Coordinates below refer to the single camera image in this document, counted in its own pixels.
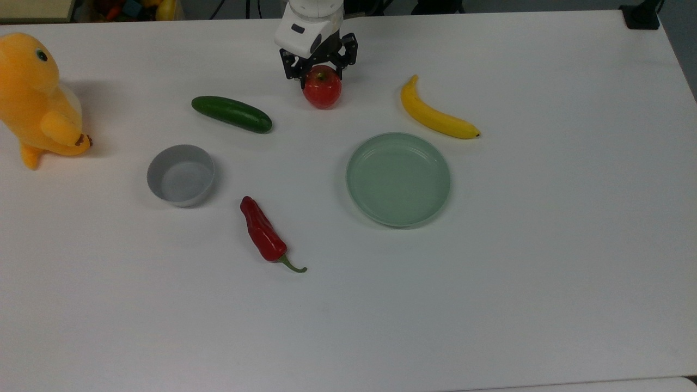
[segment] green plate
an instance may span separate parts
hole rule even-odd
[[[351,199],[367,216],[387,226],[408,227],[430,219],[450,193],[443,155],[427,141],[406,133],[368,139],[346,169]]]

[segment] banana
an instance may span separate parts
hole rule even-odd
[[[416,92],[418,75],[414,75],[401,88],[401,104],[410,116],[425,126],[459,139],[473,139],[480,135],[477,127],[449,114],[439,112],[428,106]]]

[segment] red apple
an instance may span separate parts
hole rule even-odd
[[[326,109],[342,94],[342,81],[330,66],[314,66],[305,76],[305,98],[318,109]]]

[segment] green cucumber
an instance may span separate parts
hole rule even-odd
[[[197,112],[255,133],[269,133],[273,122],[266,113],[238,100],[202,96],[191,101]]]

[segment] gray bowl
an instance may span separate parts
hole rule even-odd
[[[155,196],[177,207],[190,207],[208,196],[215,178],[213,159],[189,144],[169,147],[148,167],[148,186]]]

